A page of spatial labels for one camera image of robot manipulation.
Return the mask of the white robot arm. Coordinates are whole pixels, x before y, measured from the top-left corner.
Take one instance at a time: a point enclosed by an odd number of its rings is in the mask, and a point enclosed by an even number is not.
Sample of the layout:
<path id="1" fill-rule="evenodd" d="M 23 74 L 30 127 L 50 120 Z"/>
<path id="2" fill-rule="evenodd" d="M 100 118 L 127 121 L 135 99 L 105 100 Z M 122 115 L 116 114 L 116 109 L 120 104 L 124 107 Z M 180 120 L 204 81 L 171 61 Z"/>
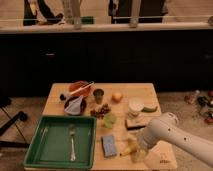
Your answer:
<path id="1" fill-rule="evenodd" d="M 136 134 L 139 148 L 149 151 L 159 141 L 165 141 L 213 167 L 213 142 L 183 131 L 177 127 L 178 122 L 177 116 L 170 112 L 154 117 Z"/>

